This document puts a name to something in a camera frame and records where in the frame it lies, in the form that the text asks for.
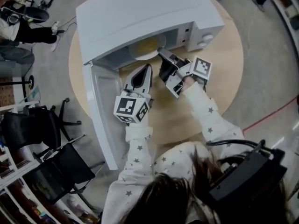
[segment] black chair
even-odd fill
[[[61,147],[58,153],[24,175],[26,183],[38,191],[49,204],[55,204],[66,194],[82,193],[95,174],[86,165],[71,143]],[[77,191],[75,184],[88,183]]]
[[[68,141],[69,137],[65,125],[81,125],[81,121],[76,123],[64,122],[64,105],[69,102],[67,98],[62,102],[59,117],[55,114],[55,106],[50,110],[46,106],[36,108],[25,108],[24,114],[7,112],[0,123],[0,139],[3,145],[10,149],[17,150],[30,144],[43,142],[49,148],[36,155],[40,158],[50,150],[56,150],[61,146],[60,130]]]

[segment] sneaker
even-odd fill
[[[254,2],[254,4],[257,6],[258,9],[261,10],[261,12],[265,12],[265,8],[263,7],[263,5],[260,5],[257,3],[257,0],[252,0]]]
[[[59,23],[60,23],[60,21],[56,21],[56,22],[53,24],[53,26],[52,26],[52,33],[53,33],[53,35],[56,35],[56,34],[57,34]]]
[[[58,43],[59,43],[59,40],[60,40],[60,36],[57,36],[57,40],[56,40],[56,42],[53,43],[53,44],[52,44],[52,47],[51,47],[51,51],[52,51],[52,52],[56,50],[57,45],[58,45]]]

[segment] dark hair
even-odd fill
[[[238,155],[234,161],[242,160],[245,155]],[[193,198],[198,198],[211,211],[210,186],[223,173],[220,165],[229,162],[230,158],[215,162],[200,159],[195,149],[190,156],[193,162],[193,182],[191,186],[184,178],[172,178],[167,174],[158,175],[153,182],[146,186],[136,204],[122,217],[120,224],[185,224]],[[263,208],[240,217],[240,223],[279,223],[287,224],[286,198],[283,183],[278,186],[271,196],[263,203]],[[200,223],[209,223],[207,217]]]

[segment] white star-print sleeve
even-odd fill
[[[103,224],[116,224],[136,203],[145,186],[154,180],[148,149],[148,140],[153,128],[148,127],[148,115],[142,124],[130,124],[126,127],[126,141],[130,144],[128,160],[118,180],[108,191],[103,211]]]
[[[193,117],[199,122],[206,141],[243,140],[242,130],[226,121],[218,113],[218,107],[212,98],[209,98],[200,85],[195,82],[183,92],[191,108]],[[217,159],[251,150],[250,147],[232,144],[216,146],[212,152]]]

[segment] round wooden table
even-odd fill
[[[223,114],[234,100],[241,83],[244,62],[243,48],[233,19],[216,0],[211,0],[211,2],[225,23],[223,30],[204,50],[186,52],[185,48],[178,48],[171,52],[181,58],[193,60],[194,56],[199,56],[213,63],[206,92],[209,97],[214,98],[219,113]],[[191,116],[191,109],[184,96],[181,95],[176,100],[158,77],[162,63],[160,57],[156,56],[120,69],[123,83],[130,72],[145,63],[150,63],[153,67],[153,86],[150,94],[154,102],[149,112],[149,125],[154,128],[153,143],[158,145],[174,143],[200,133],[200,126]],[[74,93],[84,111],[89,115],[82,66],[78,32],[76,31],[71,42],[69,73]]]

